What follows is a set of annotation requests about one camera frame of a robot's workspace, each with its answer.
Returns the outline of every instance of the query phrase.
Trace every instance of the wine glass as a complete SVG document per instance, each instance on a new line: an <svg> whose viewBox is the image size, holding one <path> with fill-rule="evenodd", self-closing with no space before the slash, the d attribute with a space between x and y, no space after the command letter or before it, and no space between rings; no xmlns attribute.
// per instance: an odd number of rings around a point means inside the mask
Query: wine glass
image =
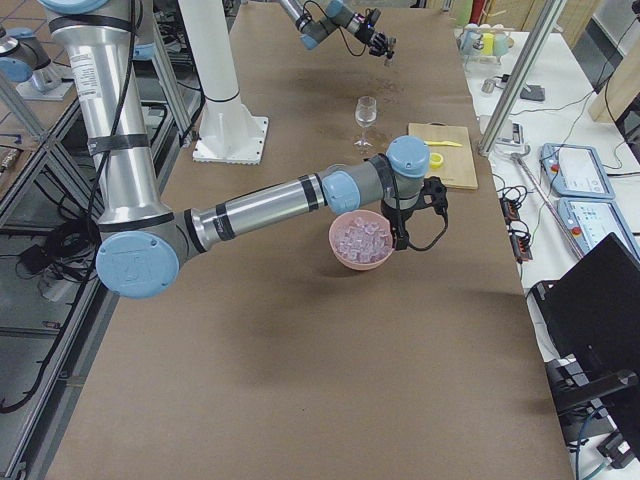
<svg viewBox="0 0 640 480"><path fill-rule="evenodd" d="M378 110L376 108L376 99L373 97L360 97L356 106L356 122L362 127L362 137L354 143L361 150L366 150L372 144L367 141L367 128L376 123Z"/></svg>

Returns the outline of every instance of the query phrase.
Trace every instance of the light blue cap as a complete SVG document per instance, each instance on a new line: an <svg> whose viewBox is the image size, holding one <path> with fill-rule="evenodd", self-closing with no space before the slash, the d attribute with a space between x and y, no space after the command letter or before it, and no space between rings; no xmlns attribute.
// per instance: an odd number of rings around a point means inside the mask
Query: light blue cap
<svg viewBox="0 0 640 480"><path fill-rule="evenodd" d="M351 212L360 206L360 190L347 172L338 170L322 179L322 192L327 205L336 215Z"/></svg>
<svg viewBox="0 0 640 480"><path fill-rule="evenodd" d="M36 34L33 33L33 30L27 27L10 28L7 30L7 35L17 40L20 40L22 38L33 38L36 36Z"/></svg>
<svg viewBox="0 0 640 480"><path fill-rule="evenodd" d="M33 69L28 64L10 57L0 58L0 71L15 83L26 82L33 75Z"/></svg>
<svg viewBox="0 0 640 480"><path fill-rule="evenodd" d="M175 281L180 262L160 237L147 232L121 232L100 245L96 269L109 290L123 297L148 298Z"/></svg>
<svg viewBox="0 0 640 480"><path fill-rule="evenodd" d="M133 50L133 58L135 60L151 60L156 54L156 46L153 43L146 45L136 45Z"/></svg>
<svg viewBox="0 0 640 480"><path fill-rule="evenodd" d="M342 0L331 0L331 2L329 2L329 5L327 5L327 8L325 9L325 13L327 14L327 17L333 18L338 15L343 8L344 3L342 2Z"/></svg>
<svg viewBox="0 0 640 480"><path fill-rule="evenodd" d="M412 135L396 138L387 149L394 172L408 178L422 178L429 171L429 147Z"/></svg>
<svg viewBox="0 0 640 480"><path fill-rule="evenodd" d="M77 15L96 10L109 0L38 0L45 8L65 15Z"/></svg>
<svg viewBox="0 0 640 480"><path fill-rule="evenodd" d="M313 50L318 46L318 42L315 40L315 38L307 35L306 33L300 35L300 41L304 45L304 48L306 48L307 50Z"/></svg>

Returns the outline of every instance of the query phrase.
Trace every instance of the cutting board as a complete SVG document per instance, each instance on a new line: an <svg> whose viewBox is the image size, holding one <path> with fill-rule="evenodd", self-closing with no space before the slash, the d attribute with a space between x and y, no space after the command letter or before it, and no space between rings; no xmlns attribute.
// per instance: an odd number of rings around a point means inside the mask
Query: cutting board
<svg viewBox="0 0 640 480"><path fill-rule="evenodd" d="M478 189L467 127L410 123L409 135L415 135L423 140L436 142L450 140L462 144L462 147L429 147L432 152L440 153L444 157L444 164L440 168L430 169L429 175L440 177L447 187Z"/></svg>

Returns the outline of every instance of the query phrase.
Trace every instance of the pink bowl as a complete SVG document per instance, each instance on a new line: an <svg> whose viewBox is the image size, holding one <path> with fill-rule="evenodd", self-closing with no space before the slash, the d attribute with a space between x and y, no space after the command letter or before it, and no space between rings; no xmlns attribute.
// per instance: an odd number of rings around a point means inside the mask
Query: pink bowl
<svg viewBox="0 0 640 480"><path fill-rule="evenodd" d="M384 231L387 234L385 239L385 246L391 247L389 249L389 253L387 253L383 258L375 262L369 263L359 263L357 261L351 261L347 258L344 258L340 252L338 251L338 233L340 230L348 228L349 224L355 222L356 218L362 218L366 223L376 222L380 225L380 230ZM393 237L391 236L391 226L389 225L389 221L384 218L382 215L371 212L369 210L354 210L353 212L343 213L339 217L337 217L333 223L331 224L331 228L329 228L329 244L331 245L331 250L333 254L336 256L338 261L343 265L353 269L353 270L371 270L380 265L382 265L393 253Z"/></svg>

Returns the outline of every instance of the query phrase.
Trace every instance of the black monitor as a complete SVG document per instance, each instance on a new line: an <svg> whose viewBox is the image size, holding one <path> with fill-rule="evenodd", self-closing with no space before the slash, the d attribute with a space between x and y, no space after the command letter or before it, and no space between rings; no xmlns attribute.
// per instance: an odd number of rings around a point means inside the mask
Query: black monitor
<svg viewBox="0 0 640 480"><path fill-rule="evenodd" d="M558 353L573 354L591 381L625 369L640 375L640 263L615 234L555 282L544 304ZM640 387L602 401L640 458Z"/></svg>

